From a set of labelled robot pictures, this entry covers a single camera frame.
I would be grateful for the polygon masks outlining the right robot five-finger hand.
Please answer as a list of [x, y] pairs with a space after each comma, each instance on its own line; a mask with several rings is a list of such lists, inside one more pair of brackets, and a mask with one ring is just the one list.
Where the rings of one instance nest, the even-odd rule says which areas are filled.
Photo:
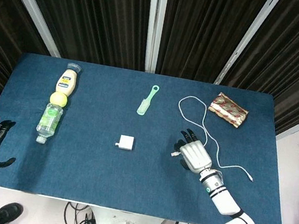
[[182, 130], [181, 134], [184, 140], [180, 139], [174, 144], [174, 153], [172, 155], [177, 156], [180, 154], [183, 156], [181, 165], [184, 169], [199, 174], [203, 170], [211, 168], [212, 160], [195, 133], [187, 128], [187, 130]]

